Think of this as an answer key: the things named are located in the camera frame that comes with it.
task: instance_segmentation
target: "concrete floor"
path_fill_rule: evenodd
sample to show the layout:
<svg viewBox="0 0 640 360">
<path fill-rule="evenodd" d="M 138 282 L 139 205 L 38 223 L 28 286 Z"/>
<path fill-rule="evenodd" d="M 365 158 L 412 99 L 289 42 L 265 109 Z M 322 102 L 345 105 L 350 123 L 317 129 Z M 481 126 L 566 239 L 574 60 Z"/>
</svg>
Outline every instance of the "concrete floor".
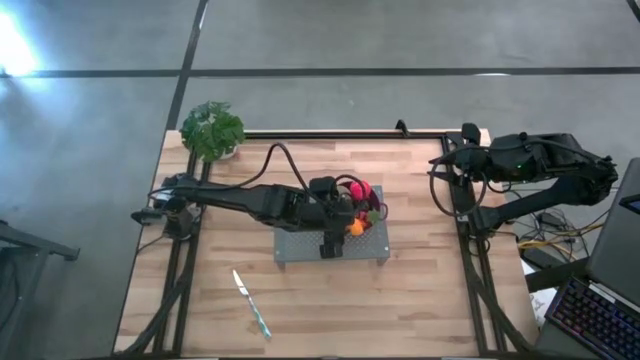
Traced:
<svg viewBox="0 0 640 360">
<path fill-rule="evenodd" d="M 0 12 L 36 70 L 180 69 L 198 2 L 5 0 Z M 193 68 L 640 66 L 639 38 L 624 0 L 212 0 Z M 82 248 L 75 263 L 50 261 L 16 358 L 110 353 L 140 233 L 129 214 L 145 203 L 177 82 L 0 79 L 0 218 Z M 640 154 L 638 94 L 640 75 L 193 78 L 178 126 L 211 99 L 250 129 L 472 121 L 493 136 L 571 132 L 622 173 Z M 564 209 L 579 225 L 610 201 Z"/>
</svg>

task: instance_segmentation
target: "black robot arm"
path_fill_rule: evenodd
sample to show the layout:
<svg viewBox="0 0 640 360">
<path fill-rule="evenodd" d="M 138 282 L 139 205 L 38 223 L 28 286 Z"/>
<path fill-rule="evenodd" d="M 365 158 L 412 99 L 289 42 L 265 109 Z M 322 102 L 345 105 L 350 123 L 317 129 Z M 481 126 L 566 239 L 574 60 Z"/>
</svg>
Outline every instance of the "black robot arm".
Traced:
<svg viewBox="0 0 640 360">
<path fill-rule="evenodd" d="M 153 207 L 166 215 L 165 233 L 174 238 L 190 236 L 194 216 L 192 203 L 247 213 L 265 225 L 289 232 L 322 231 L 323 258 L 342 256 L 345 229 L 353 224 L 352 202 L 339 196 L 336 179 L 312 179 L 308 192 L 286 185 L 230 186 L 201 182 L 187 174 L 177 174 L 162 183 Z"/>
<path fill-rule="evenodd" d="M 496 138 L 489 147 L 480 146 L 480 131 L 474 124 L 462 127 L 464 144 L 452 152 L 432 160 L 433 178 L 465 186 L 471 181 L 483 181 L 478 203 L 463 213 L 473 214 L 474 228 L 479 232 L 496 230 L 507 220 L 544 210 L 559 204 L 594 205 L 609 195 L 618 179 L 610 157 L 600 158 L 582 149 L 571 134 L 528 135 L 526 133 Z M 453 165 L 459 173 L 437 171 L 438 165 Z M 538 182 L 558 180 L 547 190 L 495 208 L 479 206 L 489 181 Z"/>
</svg>

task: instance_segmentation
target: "wooden tabletop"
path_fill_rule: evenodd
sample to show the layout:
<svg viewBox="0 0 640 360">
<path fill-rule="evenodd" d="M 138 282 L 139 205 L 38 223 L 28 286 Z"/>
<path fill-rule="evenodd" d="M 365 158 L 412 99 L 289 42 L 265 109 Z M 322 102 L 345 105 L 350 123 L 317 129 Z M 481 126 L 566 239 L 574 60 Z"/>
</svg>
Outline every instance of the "wooden tabletop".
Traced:
<svg viewBox="0 0 640 360">
<path fill-rule="evenodd" d="M 489 136 L 483 134 L 486 143 Z M 210 180 L 238 183 L 254 175 L 272 142 L 247 141 L 233 159 L 214 164 Z M 200 235 L 183 356 L 477 355 L 455 224 L 435 207 L 429 194 L 427 162 L 441 155 L 439 140 L 282 142 L 307 181 L 352 174 L 382 185 L 389 206 L 391 257 L 381 267 L 366 260 L 323 261 L 289 264 L 282 272 L 273 261 L 273 229 L 246 214 L 209 207 Z M 164 177 L 184 172 L 187 158 L 179 133 L 168 132 L 155 187 Z M 299 186 L 279 150 L 257 183 Z M 436 184 L 439 198 L 450 208 L 448 185 Z M 502 195 L 489 193 L 483 204 L 503 201 Z M 161 226 L 146 228 L 141 245 L 161 231 Z M 137 257 L 116 350 L 126 348 L 157 310 L 169 249 L 170 240 L 161 240 Z M 534 341 L 537 329 L 513 237 L 492 238 L 489 258 L 500 305 Z M 240 295 L 233 269 L 273 333 L 270 341 L 262 336 Z M 484 319 L 492 338 L 486 310 Z"/>
</svg>

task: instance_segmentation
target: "laptop screen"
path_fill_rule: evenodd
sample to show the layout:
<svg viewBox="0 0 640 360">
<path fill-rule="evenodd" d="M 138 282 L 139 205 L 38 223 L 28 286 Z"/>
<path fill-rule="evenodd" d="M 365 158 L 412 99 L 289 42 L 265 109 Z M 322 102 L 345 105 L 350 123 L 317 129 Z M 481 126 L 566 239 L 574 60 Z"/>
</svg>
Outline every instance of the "laptop screen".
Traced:
<svg viewBox="0 0 640 360">
<path fill-rule="evenodd" d="M 640 158 L 631 160 L 587 263 L 589 276 L 640 306 Z"/>
</svg>

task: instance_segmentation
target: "perforated metal plate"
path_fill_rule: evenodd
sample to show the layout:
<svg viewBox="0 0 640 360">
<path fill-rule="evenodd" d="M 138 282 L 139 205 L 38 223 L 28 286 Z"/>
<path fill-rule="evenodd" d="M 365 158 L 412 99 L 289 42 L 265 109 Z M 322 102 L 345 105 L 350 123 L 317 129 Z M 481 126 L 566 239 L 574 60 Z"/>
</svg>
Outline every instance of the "perforated metal plate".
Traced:
<svg viewBox="0 0 640 360">
<path fill-rule="evenodd" d="M 384 201 L 382 187 L 374 185 L 372 189 L 380 201 Z M 326 261 L 328 259 L 320 257 L 322 243 L 323 233 L 320 231 L 290 233 L 282 229 L 274 229 L 274 260 L 278 263 Z M 387 259 L 389 250 L 387 224 L 381 221 L 361 236 L 346 235 L 342 257 L 330 260 Z"/>
</svg>

